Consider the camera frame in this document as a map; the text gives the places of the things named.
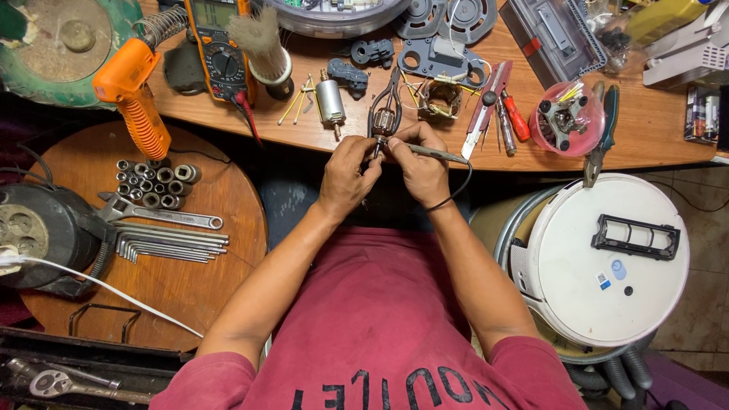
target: multimeter dial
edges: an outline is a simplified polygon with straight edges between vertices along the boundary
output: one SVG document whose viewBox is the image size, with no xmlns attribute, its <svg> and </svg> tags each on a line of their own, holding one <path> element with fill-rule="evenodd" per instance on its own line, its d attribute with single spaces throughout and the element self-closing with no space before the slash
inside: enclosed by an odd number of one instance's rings
<svg viewBox="0 0 729 410">
<path fill-rule="evenodd" d="M 229 52 L 218 51 L 210 57 L 213 70 L 220 77 L 235 77 L 238 73 L 238 62 Z"/>
</svg>

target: qr code sticker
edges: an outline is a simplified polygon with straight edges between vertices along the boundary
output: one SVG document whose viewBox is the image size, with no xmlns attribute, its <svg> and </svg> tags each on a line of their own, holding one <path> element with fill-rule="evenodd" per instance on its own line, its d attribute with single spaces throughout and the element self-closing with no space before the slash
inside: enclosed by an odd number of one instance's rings
<svg viewBox="0 0 729 410">
<path fill-rule="evenodd" d="M 597 282 L 600 285 L 600 289 L 606 290 L 608 287 L 610 287 L 610 281 L 607 279 L 607 276 L 605 276 L 605 272 L 600 272 L 595 276 L 597 278 Z"/>
</svg>

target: brush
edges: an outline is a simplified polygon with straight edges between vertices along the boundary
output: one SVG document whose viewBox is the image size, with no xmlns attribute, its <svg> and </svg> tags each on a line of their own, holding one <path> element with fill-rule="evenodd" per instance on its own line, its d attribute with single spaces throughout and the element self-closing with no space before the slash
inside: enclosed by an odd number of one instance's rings
<svg viewBox="0 0 729 410">
<path fill-rule="evenodd" d="M 255 17 L 233 17 L 226 29 L 248 58 L 253 77 L 266 86 L 268 95 L 279 101 L 291 98 L 295 91 L 291 80 L 291 56 L 278 37 L 276 9 L 264 7 Z"/>
</svg>

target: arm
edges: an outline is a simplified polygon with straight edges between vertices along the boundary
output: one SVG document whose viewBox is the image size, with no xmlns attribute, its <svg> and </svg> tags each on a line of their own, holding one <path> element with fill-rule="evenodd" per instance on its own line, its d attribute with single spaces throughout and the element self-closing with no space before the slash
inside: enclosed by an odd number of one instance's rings
<svg viewBox="0 0 729 410">
<path fill-rule="evenodd" d="M 420 122 L 395 134 L 389 150 L 402 167 L 405 185 L 425 209 L 450 195 L 448 163 L 414 154 L 402 141 L 448 151 L 428 123 Z M 449 201 L 430 212 L 459 305 L 478 336 L 485 354 L 509 336 L 538 337 L 529 309 L 514 283 L 489 255 L 456 204 Z"/>
<path fill-rule="evenodd" d="M 237 352 L 258 369 L 263 345 L 294 300 L 316 253 L 382 173 L 380 158 L 359 173 L 374 144 L 374 139 L 361 136 L 342 140 L 324 169 L 319 199 L 243 280 L 208 329 L 196 357 Z"/>
</svg>

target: tile floor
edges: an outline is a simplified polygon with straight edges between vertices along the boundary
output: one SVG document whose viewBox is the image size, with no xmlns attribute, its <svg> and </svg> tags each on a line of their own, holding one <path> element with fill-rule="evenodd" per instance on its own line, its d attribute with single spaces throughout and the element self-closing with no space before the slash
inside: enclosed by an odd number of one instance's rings
<svg viewBox="0 0 729 410">
<path fill-rule="evenodd" d="M 658 329 L 651 347 L 701 371 L 729 371 L 729 167 L 637 174 L 656 182 L 686 224 L 691 260 L 678 305 Z"/>
</svg>

